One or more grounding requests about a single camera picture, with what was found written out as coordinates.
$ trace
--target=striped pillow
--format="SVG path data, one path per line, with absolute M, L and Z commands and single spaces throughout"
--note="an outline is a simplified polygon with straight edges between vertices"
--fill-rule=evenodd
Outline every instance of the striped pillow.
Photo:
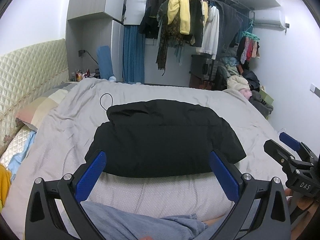
M 43 118 L 51 109 L 56 108 L 76 85 L 77 82 L 67 82 L 50 89 L 32 103 L 20 109 L 16 118 L 26 124 L 31 130 L 37 131 Z

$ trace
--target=air conditioner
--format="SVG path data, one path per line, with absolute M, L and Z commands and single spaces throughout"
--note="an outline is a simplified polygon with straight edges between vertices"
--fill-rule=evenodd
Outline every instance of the air conditioner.
M 280 10 L 257 10 L 255 11 L 253 25 L 256 27 L 285 29 L 285 15 Z

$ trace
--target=quilted headboard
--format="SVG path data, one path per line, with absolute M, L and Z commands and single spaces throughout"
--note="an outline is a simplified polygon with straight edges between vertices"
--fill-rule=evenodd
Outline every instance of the quilted headboard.
M 31 45 L 0 57 L 0 156 L 24 125 L 17 111 L 68 81 L 65 40 Z

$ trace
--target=power cord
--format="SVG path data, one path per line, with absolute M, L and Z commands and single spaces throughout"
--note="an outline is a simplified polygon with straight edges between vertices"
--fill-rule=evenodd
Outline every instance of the power cord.
M 102 106 L 102 104 L 101 104 L 101 99 L 103 98 L 103 96 L 105 96 L 105 95 L 109 95 L 109 96 L 111 96 L 111 106 L 113 106 L 113 97 L 112 97 L 112 95 L 111 94 L 109 94 L 109 93 L 105 93 L 105 94 L 103 94 L 101 97 L 100 97 L 100 106 L 106 111 L 106 113 L 107 113 L 107 110 Z
M 97 65 L 99 65 L 99 63 L 90 55 L 90 53 L 87 50 L 81 49 L 78 51 L 78 53 L 79 53 L 79 57 L 81 57 L 84 53 L 88 53 L 89 56 L 97 63 Z

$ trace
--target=person's leg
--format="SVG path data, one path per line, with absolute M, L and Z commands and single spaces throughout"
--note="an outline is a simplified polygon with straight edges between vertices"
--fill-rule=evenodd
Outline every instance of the person's leg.
M 211 220 L 207 220 L 207 221 L 203 221 L 204 223 L 206 223 L 208 226 L 212 226 L 215 222 L 218 222 L 220 219 L 222 219 L 225 215 L 215 218 L 215 219 L 211 219 Z
M 196 215 L 172 216 L 162 219 L 132 214 L 93 202 L 82 202 L 82 207 L 106 239 L 191 240 L 202 233 L 207 225 L 196 220 Z M 75 234 L 71 223 L 62 214 L 68 232 Z

